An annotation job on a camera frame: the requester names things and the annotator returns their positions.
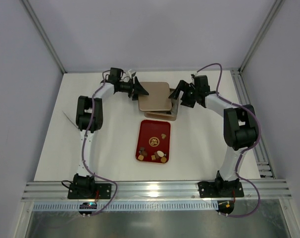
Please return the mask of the gold tin lid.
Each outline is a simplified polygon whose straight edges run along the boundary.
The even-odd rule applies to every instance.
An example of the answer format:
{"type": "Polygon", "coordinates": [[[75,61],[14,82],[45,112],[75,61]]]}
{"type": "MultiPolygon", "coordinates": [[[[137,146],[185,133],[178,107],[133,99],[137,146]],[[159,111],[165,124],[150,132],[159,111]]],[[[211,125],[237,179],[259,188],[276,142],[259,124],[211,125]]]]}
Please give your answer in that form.
{"type": "Polygon", "coordinates": [[[138,104],[140,111],[169,111],[172,109],[172,102],[168,98],[170,87],[167,82],[141,82],[141,85],[149,95],[139,95],[138,104]]]}

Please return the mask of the gold square tin box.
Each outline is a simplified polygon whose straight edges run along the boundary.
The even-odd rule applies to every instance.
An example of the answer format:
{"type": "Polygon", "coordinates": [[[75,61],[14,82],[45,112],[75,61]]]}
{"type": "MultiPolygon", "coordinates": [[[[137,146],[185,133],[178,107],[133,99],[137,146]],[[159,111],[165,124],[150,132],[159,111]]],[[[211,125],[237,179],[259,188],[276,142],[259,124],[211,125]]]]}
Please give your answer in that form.
{"type": "Polygon", "coordinates": [[[150,119],[175,121],[178,115],[179,100],[171,100],[172,108],[169,111],[145,112],[144,115],[150,119]]]}

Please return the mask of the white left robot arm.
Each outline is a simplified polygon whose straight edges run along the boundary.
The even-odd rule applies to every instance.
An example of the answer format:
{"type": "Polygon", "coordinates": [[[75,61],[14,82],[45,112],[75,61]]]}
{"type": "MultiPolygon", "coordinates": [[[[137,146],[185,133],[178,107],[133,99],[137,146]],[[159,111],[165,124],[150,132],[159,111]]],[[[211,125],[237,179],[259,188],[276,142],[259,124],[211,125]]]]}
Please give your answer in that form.
{"type": "Polygon", "coordinates": [[[95,179],[115,184],[113,181],[97,176],[91,166],[93,143],[103,124],[102,103],[117,92],[126,93],[134,100],[139,95],[149,95],[138,81],[135,71],[125,72],[120,68],[112,67],[102,73],[102,81],[91,97],[78,98],[75,125],[80,132],[81,152],[79,166],[69,189],[69,193],[75,197],[94,198],[98,193],[95,179]]]}

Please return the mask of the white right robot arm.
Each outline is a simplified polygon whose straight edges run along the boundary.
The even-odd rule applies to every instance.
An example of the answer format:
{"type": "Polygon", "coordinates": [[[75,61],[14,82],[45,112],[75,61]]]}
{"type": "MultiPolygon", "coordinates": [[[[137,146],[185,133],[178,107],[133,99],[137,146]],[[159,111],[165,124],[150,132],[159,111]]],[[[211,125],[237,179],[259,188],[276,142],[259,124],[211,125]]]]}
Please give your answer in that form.
{"type": "Polygon", "coordinates": [[[259,138],[259,126],[252,105],[237,105],[212,91],[205,75],[192,76],[187,83],[180,80],[170,99],[181,98],[181,105],[193,108],[195,104],[212,110],[223,118],[223,137],[227,145],[224,162],[213,182],[198,183],[200,198],[243,197],[239,177],[240,163],[247,149],[259,138]]]}

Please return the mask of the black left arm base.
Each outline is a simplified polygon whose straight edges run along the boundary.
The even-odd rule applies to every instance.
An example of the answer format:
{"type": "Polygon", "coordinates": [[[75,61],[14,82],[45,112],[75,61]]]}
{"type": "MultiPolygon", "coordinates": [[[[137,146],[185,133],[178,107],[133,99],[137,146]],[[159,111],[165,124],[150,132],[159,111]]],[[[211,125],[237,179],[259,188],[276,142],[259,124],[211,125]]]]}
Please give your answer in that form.
{"type": "Polygon", "coordinates": [[[75,174],[68,189],[68,199],[106,199],[111,197],[112,184],[96,182],[93,176],[75,174]]]}

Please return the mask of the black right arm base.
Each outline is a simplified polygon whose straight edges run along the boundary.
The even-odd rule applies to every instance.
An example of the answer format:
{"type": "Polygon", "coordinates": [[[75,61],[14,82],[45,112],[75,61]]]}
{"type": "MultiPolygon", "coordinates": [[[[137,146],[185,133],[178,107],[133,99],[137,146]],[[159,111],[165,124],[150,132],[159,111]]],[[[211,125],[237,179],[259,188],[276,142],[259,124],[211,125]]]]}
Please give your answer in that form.
{"type": "Polygon", "coordinates": [[[244,197],[242,183],[239,180],[235,181],[200,181],[198,182],[198,191],[200,198],[229,198],[229,197],[244,197]]]}

